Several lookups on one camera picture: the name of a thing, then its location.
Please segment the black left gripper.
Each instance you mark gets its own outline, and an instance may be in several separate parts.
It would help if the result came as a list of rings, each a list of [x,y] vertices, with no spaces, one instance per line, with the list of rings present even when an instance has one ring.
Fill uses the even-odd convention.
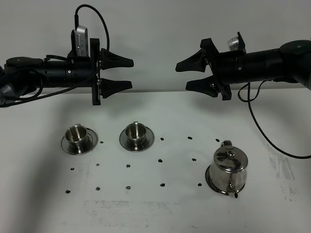
[[[90,87],[92,94],[92,104],[100,105],[100,95],[106,99],[111,95],[132,88],[130,81],[113,81],[101,79],[100,70],[118,67],[133,67],[134,61],[100,48],[100,40],[92,38],[89,42],[90,56],[78,56],[75,51],[74,42],[71,43],[71,51],[67,58],[69,65],[67,70],[71,71],[71,83],[80,87]]]

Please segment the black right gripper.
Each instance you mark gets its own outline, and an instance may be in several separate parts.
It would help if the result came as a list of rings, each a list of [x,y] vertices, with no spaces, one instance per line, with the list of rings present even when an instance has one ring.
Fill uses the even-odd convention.
[[[206,94],[213,98],[221,94],[222,100],[231,99],[230,85],[233,83],[233,75],[237,71],[242,70],[238,63],[241,60],[241,56],[246,54],[245,42],[239,32],[237,36],[240,40],[238,50],[219,52],[212,39],[203,39],[200,44],[201,49],[197,53],[177,63],[176,72],[205,72],[207,65],[211,69],[211,76],[187,82],[187,91]]]

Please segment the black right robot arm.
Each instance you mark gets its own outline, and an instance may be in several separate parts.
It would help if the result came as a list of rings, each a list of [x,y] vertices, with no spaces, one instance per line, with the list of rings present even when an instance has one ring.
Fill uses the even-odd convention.
[[[204,72],[209,66],[212,75],[189,81],[186,90],[231,99],[230,85],[260,81],[300,83],[311,87],[311,42],[296,40],[280,48],[247,53],[241,34],[228,41],[229,51],[219,52],[210,38],[203,39],[200,50],[177,63],[177,72]]]

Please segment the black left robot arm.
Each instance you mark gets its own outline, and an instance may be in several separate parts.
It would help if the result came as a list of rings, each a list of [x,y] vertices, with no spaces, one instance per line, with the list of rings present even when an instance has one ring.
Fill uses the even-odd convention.
[[[133,67],[132,59],[100,48],[97,38],[90,40],[90,56],[77,56],[71,50],[67,57],[47,55],[44,59],[14,57],[0,70],[0,106],[9,107],[43,99],[44,88],[62,87],[65,93],[78,87],[90,87],[92,104],[132,88],[130,81],[113,81],[100,77],[101,70]]]

